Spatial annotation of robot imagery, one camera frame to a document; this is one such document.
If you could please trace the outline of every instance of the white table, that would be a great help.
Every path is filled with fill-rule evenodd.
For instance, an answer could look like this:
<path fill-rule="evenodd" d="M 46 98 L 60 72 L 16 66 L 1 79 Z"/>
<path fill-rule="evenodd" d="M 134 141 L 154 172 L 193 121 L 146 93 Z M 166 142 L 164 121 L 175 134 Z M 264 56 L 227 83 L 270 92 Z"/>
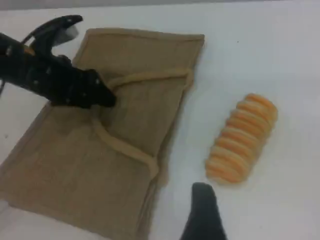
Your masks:
<path fill-rule="evenodd" d="M 191 185 L 207 182 L 203 161 L 232 108 L 260 93 L 279 119 L 248 181 L 212 184 L 230 240 L 320 239 L 320 2 L 275 1 L 0 12 L 0 32 L 22 39 L 54 17 L 80 14 L 80 36 L 55 50 L 72 58 L 85 30 L 138 28 L 205 34 L 196 81 L 173 142 L 150 240 L 178 240 Z M 46 101 L 8 85 L 0 100 L 0 161 Z M 1 240 L 98 240 L 47 217 L 4 208 Z"/>

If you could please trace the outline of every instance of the bread roll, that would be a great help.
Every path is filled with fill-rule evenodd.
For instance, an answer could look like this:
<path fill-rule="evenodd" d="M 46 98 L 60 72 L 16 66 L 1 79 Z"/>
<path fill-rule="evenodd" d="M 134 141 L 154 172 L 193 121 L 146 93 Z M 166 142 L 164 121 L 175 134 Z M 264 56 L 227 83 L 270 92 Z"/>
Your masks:
<path fill-rule="evenodd" d="M 214 141 L 205 161 L 206 176 L 220 184 L 246 180 L 277 118 L 271 101 L 253 93 L 245 96 Z"/>

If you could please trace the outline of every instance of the orange bread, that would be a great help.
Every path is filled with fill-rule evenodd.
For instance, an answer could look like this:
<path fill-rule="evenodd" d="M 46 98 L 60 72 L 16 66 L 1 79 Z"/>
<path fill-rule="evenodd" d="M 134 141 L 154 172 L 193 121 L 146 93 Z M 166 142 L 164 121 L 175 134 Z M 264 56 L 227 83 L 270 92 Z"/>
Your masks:
<path fill-rule="evenodd" d="M 247 179 L 277 118 L 277 108 L 262 96 L 248 94 L 238 102 L 205 161 L 206 176 L 220 184 Z"/>

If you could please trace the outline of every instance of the jute bag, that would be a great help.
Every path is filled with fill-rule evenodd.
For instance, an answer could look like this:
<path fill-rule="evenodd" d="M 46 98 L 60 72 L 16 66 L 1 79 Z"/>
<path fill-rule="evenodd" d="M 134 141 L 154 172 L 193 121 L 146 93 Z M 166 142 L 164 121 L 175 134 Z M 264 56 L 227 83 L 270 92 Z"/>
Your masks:
<path fill-rule="evenodd" d="M 145 239 L 161 152 L 203 35 L 87 31 L 73 63 L 96 69 L 114 108 L 47 104 L 0 168 L 0 198 L 113 240 Z"/>

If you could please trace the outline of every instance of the black object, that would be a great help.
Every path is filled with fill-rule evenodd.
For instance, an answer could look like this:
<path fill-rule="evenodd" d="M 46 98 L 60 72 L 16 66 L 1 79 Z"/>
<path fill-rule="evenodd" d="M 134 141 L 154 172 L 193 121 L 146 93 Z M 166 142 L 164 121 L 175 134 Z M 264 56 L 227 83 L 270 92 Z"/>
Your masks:
<path fill-rule="evenodd" d="M 4 82 L 9 82 L 47 98 L 55 106 L 113 107 L 116 97 L 94 69 L 78 69 L 66 56 L 52 54 L 53 46 L 72 39 L 68 30 L 82 20 L 80 15 L 55 18 L 36 28 L 22 42 L 0 33 L 0 93 Z"/>
<path fill-rule="evenodd" d="M 180 240 L 227 240 L 217 198 L 210 185 L 193 184 L 191 212 Z"/>

